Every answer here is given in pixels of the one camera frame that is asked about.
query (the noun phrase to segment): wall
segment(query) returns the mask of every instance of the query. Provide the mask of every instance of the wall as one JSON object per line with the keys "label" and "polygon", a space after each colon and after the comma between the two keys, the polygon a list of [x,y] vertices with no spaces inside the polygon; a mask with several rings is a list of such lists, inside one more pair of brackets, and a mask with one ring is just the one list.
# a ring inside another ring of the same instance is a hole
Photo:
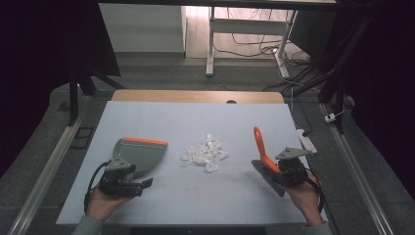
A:
{"label": "wall", "polygon": [[356,123],[415,199],[414,11],[413,1],[384,1],[350,56],[346,92]]}
{"label": "wall", "polygon": [[185,7],[100,4],[115,52],[184,52]]}

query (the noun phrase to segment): sleeve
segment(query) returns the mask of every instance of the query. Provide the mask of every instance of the sleeve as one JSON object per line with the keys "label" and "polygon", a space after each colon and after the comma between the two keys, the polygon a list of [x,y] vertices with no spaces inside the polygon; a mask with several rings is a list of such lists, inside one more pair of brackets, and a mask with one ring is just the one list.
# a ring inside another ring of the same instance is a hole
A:
{"label": "sleeve", "polygon": [[79,221],[72,235],[98,235],[101,234],[104,222],[84,215]]}
{"label": "sleeve", "polygon": [[329,223],[324,222],[319,226],[313,227],[304,227],[302,229],[303,235],[332,235],[332,231],[330,230]]}

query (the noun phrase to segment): wire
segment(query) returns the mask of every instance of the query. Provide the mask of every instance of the wire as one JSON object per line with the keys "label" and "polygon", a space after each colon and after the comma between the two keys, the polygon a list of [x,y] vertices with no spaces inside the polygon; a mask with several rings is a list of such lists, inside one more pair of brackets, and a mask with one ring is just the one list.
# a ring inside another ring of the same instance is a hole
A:
{"label": "wire", "polygon": [[310,71],[312,70],[312,66],[307,66],[307,67],[305,67],[304,69],[302,69],[302,71],[300,71],[295,77],[293,77],[293,81],[288,81],[288,80],[286,80],[286,79],[284,79],[283,78],[283,76],[282,76],[282,74],[281,74],[281,72],[278,70],[278,72],[279,72],[279,74],[280,74],[280,76],[281,76],[281,79],[282,80],[284,80],[284,81],[286,81],[286,82],[289,82],[290,84],[286,87],[286,88],[284,88],[282,91],[281,91],[281,94],[282,95],[285,95],[285,92],[288,90],[288,89],[290,89],[293,85],[303,85],[303,84],[301,84],[301,83],[299,83]]}
{"label": "wire", "polygon": [[[314,177],[315,177],[315,179],[317,180],[317,184],[318,184],[318,186],[320,187],[320,192],[321,193],[323,193],[323,190],[322,190],[322,187],[321,187],[321,183],[320,183],[320,180],[318,179],[318,177],[317,177],[317,175],[311,170],[311,169],[309,169],[309,168],[306,168],[306,170],[308,170],[308,172],[310,172]],[[337,231],[337,233],[340,235],[340,234],[342,234],[341,232],[340,232],[340,230],[339,230],[339,226],[338,226],[338,224],[337,224],[337,222],[336,222],[336,220],[335,220],[335,217],[333,216],[333,214],[332,214],[332,212],[331,212],[331,209],[330,209],[330,207],[329,207],[329,204],[327,203],[327,200],[325,200],[325,202],[324,202],[324,206],[326,206],[326,210],[327,210],[327,212],[329,213],[329,215],[330,215],[330,217],[331,217],[331,219],[332,219],[332,221],[333,221],[333,225],[335,226],[335,229],[336,229],[336,231]]]}
{"label": "wire", "polygon": [[278,49],[280,46],[279,45],[275,45],[275,46],[266,46],[266,47],[262,47],[260,48],[260,51],[263,55],[273,55],[275,54],[274,49]]}
{"label": "wire", "polygon": [[[307,68],[304,68],[303,70],[301,70],[296,76],[294,76],[293,77],[293,79],[296,79],[298,76],[300,76]],[[286,80],[286,79],[284,79],[283,78],[283,76],[282,76],[282,74],[281,74],[281,72],[280,72],[280,70],[278,70],[278,74],[280,75],[280,78],[283,80],[283,81],[285,81],[285,82],[288,82],[288,83],[293,83],[292,81],[289,81],[289,80]],[[283,83],[281,83],[281,84],[275,84],[275,85],[270,85],[270,86],[266,86],[266,87],[264,87],[263,89],[262,89],[262,91],[266,91],[267,89],[270,89],[270,88],[274,88],[274,87],[278,87],[278,86],[280,86],[280,85],[282,85]],[[283,91],[281,92],[281,94],[283,94],[284,92],[285,92],[285,90],[287,90],[287,89],[289,89],[291,86],[287,86],[286,88],[284,88],[283,89]]]}
{"label": "wire", "polygon": [[107,166],[109,163],[111,162],[111,160],[109,160],[106,163],[100,164],[100,166],[98,166],[98,168],[95,170],[94,174],[92,175],[91,180],[89,181],[89,185],[88,185],[88,189],[85,193],[85,198],[83,199],[83,209],[86,212],[86,210],[88,209],[88,205],[89,205],[89,196],[91,195],[91,190],[92,190],[92,183],[94,182],[95,176],[97,176],[98,172],[100,171],[100,169],[104,166]]}
{"label": "wire", "polygon": [[227,91],[233,91],[232,89],[229,89],[228,87],[226,87],[226,86],[224,86],[224,85],[222,85],[222,84],[219,84],[219,83],[215,83],[218,87],[222,87],[223,89],[225,89],[225,90],[227,90]]}
{"label": "wire", "polygon": [[217,48],[214,46],[214,44],[213,44],[213,48],[214,48],[214,50],[216,50],[216,51],[218,51],[218,52],[222,52],[222,53],[229,53],[229,54],[233,54],[233,55],[237,55],[237,56],[241,56],[241,57],[256,57],[256,56],[260,56],[260,55],[262,55],[262,52],[261,52],[261,53],[258,53],[258,54],[253,54],[253,55],[243,55],[243,54],[239,54],[239,53],[236,53],[236,52],[231,52],[231,51],[222,51],[222,50],[217,49]]}
{"label": "wire", "polygon": [[345,111],[345,105],[343,105],[343,110],[340,113],[336,114],[335,117],[340,116],[344,111]]}
{"label": "wire", "polygon": [[289,64],[292,67],[310,65],[310,61],[309,60],[294,60],[293,59],[293,57],[294,57],[295,54],[298,54],[298,53],[301,53],[301,52],[303,52],[303,51],[302,50],[301,51],[297,51],[296,53],[292,54],[291,55],[291,59],[289,59],[288,56],[287,56],[287,52],[284,51],[284,56],[285,56],[284,62],[286,62],[287,64]]}
{"label": "wire", "polygon": [[259,8],[256,8],[256,9],[254,9],[254,11],[253,11],[253,16],[251,16],[248,20],[251,20],[252,18],[254,18],[254,17],[256,17],[256,15],[258,15],[258,12],[259,12]]}
{"label": "wire", "polygon": [[[235,19],[235,18],[234,18],[234,16],[232,15],[232,13],[231,13],[230,9],[229,9],[229,8],[226,8],[226,9],[227,9],[228,19]],[[258,12],[258,11],[259,11],[259,9],[255,9],[255,10],[254,10],[255,15],[254,15],[254,16],[252,16],[252,17],[250,17],[250,18],[249,18],[249,20],[250,20],[250,19],[252,19],[252,18],[254,18],[254,17],[257,15],[257,12]],[[261,13],[260,13],[260,15],[259,15],[259,18],[261,18],[261,16],[262,16],[262,12],[263,12],[263,9],[261,9]],[[270,11],[270,13],[269,13],[269,16],[268,16],[268,21],[270,21],[271,16],[272,16],[272,9],[271,9],[271,11]],[[255,57],[255,56],[260,56],[260,55],[271,55],[271,53],[266,53],[266,52],[267,52],[267,51],[269,51],[269,50],[272,50],[272,49],[274,49],[274,48],[278,48],[278,46],[277,46],[277,45],[275,45],[275,46],[268,46],[268,47],[261,48],[261,45],[262,45],[262,44],[265,44],[265,43],[277,43],[277,42],[281,42],[281,40],[264,41],[265,35],[263,35],[263,36],[262,36],[262,39],[261,39],[260,41],[259,41],[259,39],[258,39],[258,42],[238,42],[238,41],[235,39],[235,34],[234,34],[234,33],[231,33],[231,35],[232,35],[232,39],[233,39],[233,41],[234,41],[236,44],[239,44],[239,45],[259,45],[259,51],[260,51],[261,53],[260,53],[260,54],[255,54],[255,55],[242,55],[242,54],[238,54],[238,53],[231,52],[231,51],[219,51],[219,50],[217,50],[217,49],[215,48],[218,52],[229,53],[229,54],[233,54],[233,55],[237,55],[237,56],[242,56],[242,57]]]}

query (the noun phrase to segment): hand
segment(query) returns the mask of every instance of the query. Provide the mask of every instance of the hand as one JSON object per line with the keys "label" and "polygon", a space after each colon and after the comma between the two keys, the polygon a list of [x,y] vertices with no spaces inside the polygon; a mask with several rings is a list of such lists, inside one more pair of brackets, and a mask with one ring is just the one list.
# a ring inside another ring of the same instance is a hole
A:
{"label": "hand", "polygon": [[98,187],[91,191],[89,196],[89,205],[86,215],[97,220],[105,221],[111,216],[114,210],[121,204],[130,201],[131,198],[111,198],[106,196]]}
{"label": "hand", "polygon": [[[312,173],[307,173],[308,177],[314,181],[314,183],[319,184],[317,178]],[[318,210],[319,196],[309,183],[304,181],[296,187],[278,186],[290,195],[294,205],[296,205],[302,215],[304,215],[308,226],[318,226],[324,223],[320,211]]]}

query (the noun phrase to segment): floor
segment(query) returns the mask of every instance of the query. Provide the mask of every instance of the floor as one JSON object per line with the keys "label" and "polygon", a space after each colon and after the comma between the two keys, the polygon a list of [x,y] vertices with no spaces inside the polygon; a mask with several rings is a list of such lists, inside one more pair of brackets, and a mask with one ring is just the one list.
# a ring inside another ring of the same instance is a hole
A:
{"label": "floor", "polygon": [[[191,21],[188,21],[188,38],[197,38],[191,32]],[[228,38],[224,44],[232,44]],[[220,40],[215,41],[217,47],[222,46]],[[230,46],[227,50],[238,50],[238,53],[255,53],[255,48],[245,50],[242,46]],[[263,58],[231,58],[228,53],[215,62],[215,75],[205,77],[206,51],[188,49],[187,58],[176,56],[147,56],[117,54],[121,77],[114,77],[130,89],[190,89],[190,90],[241,90],[261,91],[266,87],[268,92],[282,92],[290,82],[279,77],[275,61]],[[289,67],[292,74],[301,71],[298,67]],[[106,102],[111,99],[114,90],[95,79],[99,91],[91,97],[89,109],[80,128],[96,128]],[[336,142],[331,125],[322,115],[321,104],[316,95],[319,87],[309,90],[292,99],[290,89],[285,101],[293,110],[296,123],[304,128],[312,127],[309,135],[319,153],[315,158],[308,158],[313,170],[323,182],[327,197],[326,213],[330,216],[330,225],[334,234],[380,234],[373,222],[373,214],[360,194],[355,180],[346,166]],[[36,183],[44,166],[48,163],[55,147],[59,144],[69,120],[69,90],[64,85],[51,94],[51,103],[44,119],[39,123],[35,133],[26,144],[21,154],[9,171],[0,179],[0,234],[10,231],[15,218],[23,207],[27,196]],[[345,137],[353,150],[354,156],[362,168],[366,179],[392,225],[394,234],[410,235],[415,231],[415,203],[388,166],[370,140],[361,132],[352,119],[352,106],[347,105],[344,113]],[[73,228],[57,226],[56,218],[65,202],[66,196],[76,177],[87,151],[87,139],[74,139],[65,152],[65,157],[33,220],[29,223],[26,234],[70,234]],[[266,234],[300,234],[300,224],[282,224],[267,226]],[[130,229],[117,226],[106,226],[103,234],[129,234]]]}

